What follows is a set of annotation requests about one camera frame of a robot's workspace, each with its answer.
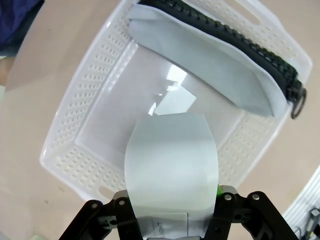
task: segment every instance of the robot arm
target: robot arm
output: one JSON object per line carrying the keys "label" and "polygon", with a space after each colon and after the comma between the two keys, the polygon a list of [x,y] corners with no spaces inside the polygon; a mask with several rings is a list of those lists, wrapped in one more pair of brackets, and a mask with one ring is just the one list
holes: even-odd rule
{"label": "robot arm", "polygon": [[[254,240],[298,240],[263,192],[242,197],[233,187],[223,190],[203,240],[227,240],[232,223],[242,224]],[[115,228],[120,240],[143,240],[130,200],[123,194],[126,191],[117,192],[105,205],[86,202],[59,240],[103,240]]]}

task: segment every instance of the zipper pull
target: zipper pull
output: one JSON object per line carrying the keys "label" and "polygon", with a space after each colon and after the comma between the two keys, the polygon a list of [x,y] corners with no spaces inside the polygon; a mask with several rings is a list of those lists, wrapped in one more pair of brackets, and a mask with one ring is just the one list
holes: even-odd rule
{"label": "zipper pull", "polygon": [[287,88],[287,99],[293,103],[291,118],[296,119],[305,106],[307,98],[307,90],[303,87],[299,80],[295,80],[291,86]]}

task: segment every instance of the person's skin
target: person's skin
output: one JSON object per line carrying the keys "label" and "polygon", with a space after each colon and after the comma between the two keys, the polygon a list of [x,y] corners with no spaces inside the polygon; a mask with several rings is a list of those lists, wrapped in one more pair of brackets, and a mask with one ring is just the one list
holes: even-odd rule
{"label": "person's skin", "polygon": [[14,64],[15,57],[5,57],[0,59],[0,85],[6,86],[10,70]]}

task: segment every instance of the black ring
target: black ring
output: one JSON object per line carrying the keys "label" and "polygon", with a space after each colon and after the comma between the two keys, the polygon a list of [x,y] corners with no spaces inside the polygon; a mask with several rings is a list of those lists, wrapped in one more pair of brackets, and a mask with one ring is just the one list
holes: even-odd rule
{"label": "black ring", "polygon": [[292,111],[291,111],[291,118],[292,119],[296,119],[300,115],[302,109],[305,106],[306,99],[307,99],[307,90],[304,88],[302,90],[302,93],[301,93],[298,101],[293,103],[293,108],[292,108]]}

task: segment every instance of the table surface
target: table surface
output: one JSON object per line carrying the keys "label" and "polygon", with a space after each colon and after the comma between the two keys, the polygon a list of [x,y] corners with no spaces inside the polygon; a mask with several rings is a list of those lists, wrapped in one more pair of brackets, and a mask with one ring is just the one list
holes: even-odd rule
{"label": "table surface", "polygon": [[[12,68],[0,109],[0,231],[12,240],[33,233],[56,240],[83,205],[42,169],[39,157],[56,110],[84,53],[117,0],[49,0],[36,17]],[[288,120],[238,188],[265,192],[284,212],[319,165],[318,0],[264,0],[313,61],[301,116]],[[229,239],[250,239],[239,226]]]}

